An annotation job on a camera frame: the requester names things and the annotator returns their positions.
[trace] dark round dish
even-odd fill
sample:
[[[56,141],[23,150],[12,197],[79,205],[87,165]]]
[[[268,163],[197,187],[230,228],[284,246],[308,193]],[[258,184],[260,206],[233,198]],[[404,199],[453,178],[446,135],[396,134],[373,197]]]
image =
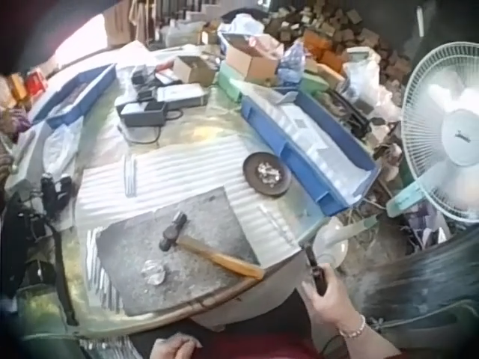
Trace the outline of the dark round dish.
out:
[[[272,187],[267,183],[263,183],[258,173],[258,166],[262,163],[269,163],[278,170],[281,178]],[[280,197],[286,193],[291,185],[291,171],[279,159],[279,157],[268,152],[255,152],[246,157],[242,164],[242,173],[246,182],[257,192],[270,197]]]

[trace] blue container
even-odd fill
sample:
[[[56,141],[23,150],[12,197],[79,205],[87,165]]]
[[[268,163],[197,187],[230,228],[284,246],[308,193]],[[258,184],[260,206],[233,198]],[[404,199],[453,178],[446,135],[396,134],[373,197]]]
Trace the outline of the blue container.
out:
[[[52,129],[57,129],[62,124],[69,125],[75,122],[90,111],[101,94],[105,92],[106,88],[115,79],[116,70],[114,64],[96,67],[77,74],[48,99],[33,118],[33,124],[45,120]],[[69,106],[68,111],[49,116],[50,111],[67,100],[68,96],[79,86],[84,86],[85,88],[78,94],[73,104]]]
[[[355,193],[355,195],[360,194],[361,197],[364,197],[379,174],[379,167],[374,160],[357,140],[313,97],[300,91],[294,103],[331,136],[354,165],[370,171],[369,177],[358,187]],[[305,155],[290,136],[276,125],[274,120],[248,96],[242,98],[241,115],[271,147],[275,155],[279,156],[291,169],[325,215],[333,216],[350,207],[329,179]]]

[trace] wooden hammer handle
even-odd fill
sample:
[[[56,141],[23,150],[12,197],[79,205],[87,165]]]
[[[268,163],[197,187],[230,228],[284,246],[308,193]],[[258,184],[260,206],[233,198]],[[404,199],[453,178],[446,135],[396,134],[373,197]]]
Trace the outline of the wooden hammer handle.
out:
[[[260,266],[218,252],[216,249],[211,248],[209,245],[205,245],[203,242],[190,236],[180,236],[177,240],[177,245],[237,274],[258,280],[261,280],[264,277],[264,270]]]

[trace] person's hand holding tool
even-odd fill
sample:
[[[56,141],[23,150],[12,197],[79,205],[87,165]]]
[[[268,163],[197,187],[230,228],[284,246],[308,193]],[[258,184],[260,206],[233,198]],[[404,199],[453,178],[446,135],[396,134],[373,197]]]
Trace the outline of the person's hand holding tool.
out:
[[[356,331],[361,326],[362,317],[351,303],[346,286],[336,277],[330,265],[320,265],[324,271],[327,289],[324,296],[317,293],[309,283],[302,284],[315,314],[324,322],[330,323],[344,332]]]
[[[151,350],[150,359],[191,359],[201,344],[193,337],[175,334],[167,340],[158,339]]]

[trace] hammer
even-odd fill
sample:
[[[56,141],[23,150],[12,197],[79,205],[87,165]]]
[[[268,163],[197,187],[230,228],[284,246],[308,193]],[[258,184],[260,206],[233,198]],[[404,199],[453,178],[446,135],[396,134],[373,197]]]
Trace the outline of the hammer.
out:
[[[172,245],[179,245],[192,253],[198,254],[199,256],[228,269],[229,271],[258,280],[263,279],[264,270],[260,266],[218,252],[216,249],[190,236],[180,236],[180,232],[185,227],[187,221],[188,217],[186,214],[178,212],[174,216],[173,222],[163,231],[163,238],[159,242],[159,249],[166,252]]]

